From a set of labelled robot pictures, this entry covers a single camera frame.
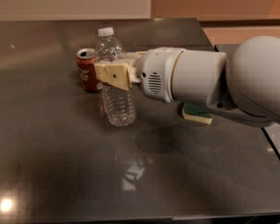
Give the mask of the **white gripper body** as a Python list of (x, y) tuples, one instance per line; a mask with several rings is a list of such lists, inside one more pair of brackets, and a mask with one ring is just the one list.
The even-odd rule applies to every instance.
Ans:
[(171, 103), (172, 77), (175, 65), (185, 49), (157, 48), (147, 51), (137, 63), (137, 75), (141, 78), (141, 87), (147, 98)]

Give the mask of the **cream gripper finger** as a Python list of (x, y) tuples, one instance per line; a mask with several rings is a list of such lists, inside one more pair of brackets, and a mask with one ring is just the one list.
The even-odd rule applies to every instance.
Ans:
[(96, 63), (94, 68), (100, 81), (124, 91), (141, 83), (136, 68), (129, 63)]
[(131, 66), (136, 66), (137, 61), (145, 54), (145, 51), (127, 52), (125, 55), (125, 59)]

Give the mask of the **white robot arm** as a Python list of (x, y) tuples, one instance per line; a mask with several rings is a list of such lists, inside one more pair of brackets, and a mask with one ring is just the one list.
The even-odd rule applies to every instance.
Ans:
[(219, 51), (157, 48), (95, 65), (99, 80), (121, 90), (133, 84), (166, 103), (194, 103), (250, 126), (280, 124), (280, 38), (247, 39)]

